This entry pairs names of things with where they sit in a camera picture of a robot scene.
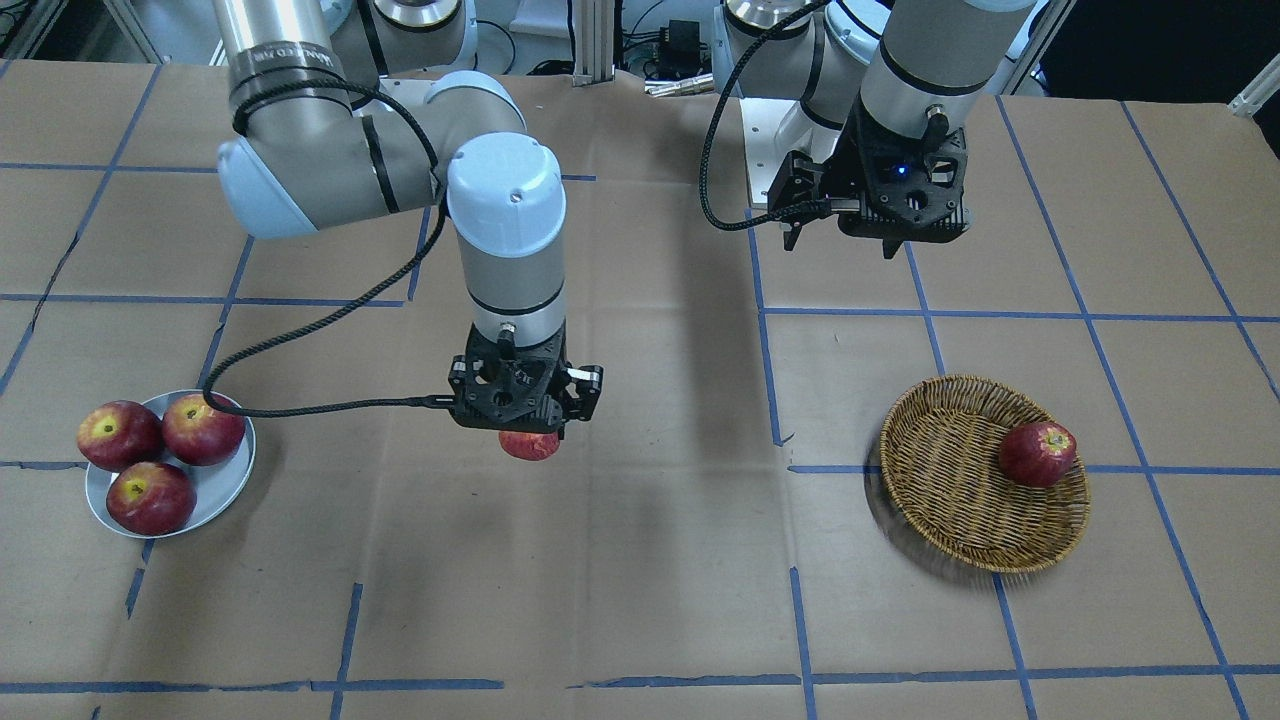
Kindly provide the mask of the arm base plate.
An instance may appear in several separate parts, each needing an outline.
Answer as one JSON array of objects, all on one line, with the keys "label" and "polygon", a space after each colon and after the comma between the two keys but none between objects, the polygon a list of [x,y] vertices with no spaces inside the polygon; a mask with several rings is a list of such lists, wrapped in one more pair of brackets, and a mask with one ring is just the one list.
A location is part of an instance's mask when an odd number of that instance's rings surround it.
[{"label": "arm base plate", "polygon": [[787,152],[800,150],[814,161],[824,161],[835,150],[840,128],[813,120],[792,100],[745,97],[740,110],[750,206],[763,211]]}]

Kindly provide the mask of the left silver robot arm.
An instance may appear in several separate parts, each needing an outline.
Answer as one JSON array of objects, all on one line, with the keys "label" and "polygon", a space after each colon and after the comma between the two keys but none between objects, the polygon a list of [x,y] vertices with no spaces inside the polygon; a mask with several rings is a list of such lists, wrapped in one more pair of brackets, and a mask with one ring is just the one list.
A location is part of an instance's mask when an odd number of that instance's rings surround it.
[{"label": "left silver robot arm", "polygon": [[[803,228],[835,218],[878,240],[948,243],[972,228],[964,199],[966,118],[1034,10],[1032,1],[896,1],[869,28],[846,1],[722,1],[716,10],[719,97],[699,160],[699,199],[722,231],[765,223],[792,250]],[[710,150],[732,96],[786,100],[836,133],[826,158],[788,149],[763,215],[719,219]]]}]

